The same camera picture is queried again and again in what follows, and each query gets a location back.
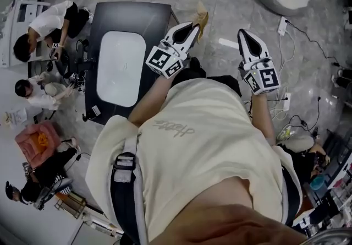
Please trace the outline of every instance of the cream t-shirt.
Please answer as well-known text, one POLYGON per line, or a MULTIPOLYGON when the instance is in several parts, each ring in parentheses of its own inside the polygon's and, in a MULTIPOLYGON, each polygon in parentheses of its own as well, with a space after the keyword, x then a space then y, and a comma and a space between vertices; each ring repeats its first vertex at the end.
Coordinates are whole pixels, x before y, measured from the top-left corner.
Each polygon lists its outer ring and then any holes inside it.
POLYGON ((193 79, 170 89, 161 111, 139 129, 114 116, 98 137, 86 182, 113 223, 117 221, 109 190, 112 164, 124 139, 137 133, 149 241, 197 195, 234 176, 249 180, 256 211, 281 221, 281 164, 295 176, 290 156, 269 146, 229 87, 193 79))
POLYGON ((64 1, 59 4, 50 6, 43 13, 39 14, 29 27, 34 29, 40 37, 38 41, 42 41, 48 34, 51 34, 55 29, 61 29, 64 24, 67 8, 71 7, 72 1, 64 1))

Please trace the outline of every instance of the floor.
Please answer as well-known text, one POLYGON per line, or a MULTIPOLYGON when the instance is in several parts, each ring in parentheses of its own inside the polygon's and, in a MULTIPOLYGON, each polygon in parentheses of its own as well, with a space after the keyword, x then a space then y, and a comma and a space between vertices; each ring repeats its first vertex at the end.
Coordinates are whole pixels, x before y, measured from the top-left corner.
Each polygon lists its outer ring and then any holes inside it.
MULTIPOLYGON (((58 3, 63 0, 44 0, 58 3)), ((191 20, 198 0, 72 0, 79 6, 86 6, 94 11, 97 2, 106 1, 144 1, 170 4, 180 21, 191 20)), ((275 65, 280 64, 280 49, 277 26, 280 17, 264 8, 257 0, 202 0, 209 12, 209 21, 199 45, 192 49, 192 55, 199 58, 208 75, 230 74, 238 79, 243 93, 243 100, 250 99, 250 90, 238 76, 238 64, 241 61, 239 51, 224 47, 218 43, 220 37, 237 40, 240 28, 248 29, 258 35, 267 44, 275 65)), ((351 52, 350 33, 343 30, 343 0, 311 0, 309 7, 290 21, 306 31, 311 39, 317 40, 326 55, 335 56, 340 64, 344 64, 347 54, 351 52)), ((89 35, 89 26, 85 26, 79 37, 89 35)), ((295 57, 285 65, 281 73, 282 85, 292 93, 290 110, 280 113, 274 119, 274 126, 279 132, 289 122, 291 116, 297 114, 304 119, 308 127, 312 127, 318 116, 317 98, 320 96, 320 117, 317 126, 323 137, 326 128, 334 129, 339 122, 342 103, 332 97, 330 77, 336 72, 331 66, 332 60, 324 59, 322 52, 310 43, 306 36, 288 27, 295 42, 295 57)), ((288 35, 282 38, 283 59, 289 59, 293 53, 293 42, 288 35)), ((75 40, 68 43, 74 51, 75 40)), ((275 98, 275 92, 269 95, 275 98)), ((54 119, 62 127, 66 137, 76 136, 80 140, 83 152, 91 153, 93 145, 103 126, 94 122, 83 122, 84 96, 76 94, 65 109, 58 111, 54 119)), ((78 161, 69 171, 74 177, 74 190, 85 196, 88 202, 95 204, 84 183, 84 175, 89 157, 78 161)))

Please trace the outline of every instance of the person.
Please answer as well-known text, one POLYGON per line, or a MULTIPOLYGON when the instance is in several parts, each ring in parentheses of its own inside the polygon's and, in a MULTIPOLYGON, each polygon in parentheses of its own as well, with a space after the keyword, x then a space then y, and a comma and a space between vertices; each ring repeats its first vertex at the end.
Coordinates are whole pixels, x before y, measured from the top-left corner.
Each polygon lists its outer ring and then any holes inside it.
POLYGON ((43 164, 29 173, 26 184, 20 191, 17 187, 6 182, 5 192, 7 198, 24 204, 37 201, 43 187, 51 188, 57 174, 62 172, 65 164, 75 155, 80 153, 80 148, 75 138, 71 138, 70 148, 64 152, 56 152, 43 164))
POLYGON ((311 183, 321 173, 321 170, 318 169, 321 165, 326 167, 330 163, 330 157, 323 147, 315 143, 310 136, 293 136, 280 142, 278 146, 291 156, 301 186, 305 182, 311 183))
POLYGON ((87 21, 92 23, 93 14, 87 8, 78 10, 72 1, 52 5, 29 24, 26 34, 17 39, 14 54, 18 60, 27 62, 37 42, 44 40, 50 48, 54 42, 59 43, 53 56, 60 60, 67 36, 76 37, 87 21))
POLYGON ((237 80, 205 78, 192 60, 157 78, 128 118, 107 122, 86 174, 95 201, 116 223, 107 178, 137 137, 150 244, 300 244, 305 236, 281 224, 283 169, 302 193, 291 158, 275 146, 266 94, 252 95, 251 122, 237 80))
POLYGON ((352 70, 343 69, 337 72, 337 77, 335 75, 331 76, 331 81, 336 88, 347 88, 352 80, 352 70))
POLYGON ((74 89, 63 84, 52 82, 52 77, 43 72, 27 80, 19 80, 15 84, 15 93, 24 97, 32 106, 58 110, 63 98, 68 97, 74 89))

